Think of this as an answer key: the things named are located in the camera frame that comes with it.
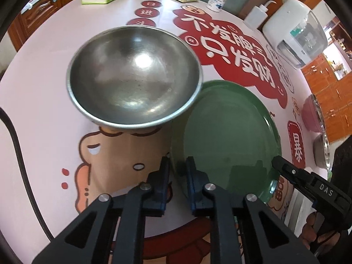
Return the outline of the right hand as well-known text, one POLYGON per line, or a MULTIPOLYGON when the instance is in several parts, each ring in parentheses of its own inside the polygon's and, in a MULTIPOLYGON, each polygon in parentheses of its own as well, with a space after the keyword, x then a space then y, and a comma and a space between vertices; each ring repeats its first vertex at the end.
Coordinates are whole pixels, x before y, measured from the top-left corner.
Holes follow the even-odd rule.
POLYGON ((310 249, 310 244, 312 242, 317 241, 318 243, 322 243, 320 245, 320 250, 321 253, 325 253, 330 251, 333 246, 337 244, 341 234, 339 232, 328 232, 320 237, 317 237, 317 234, 313 229, 313 226, 316 223, 316 214, 316 212, 313 212, 308 215, 299 239, 308 250, 310 249))

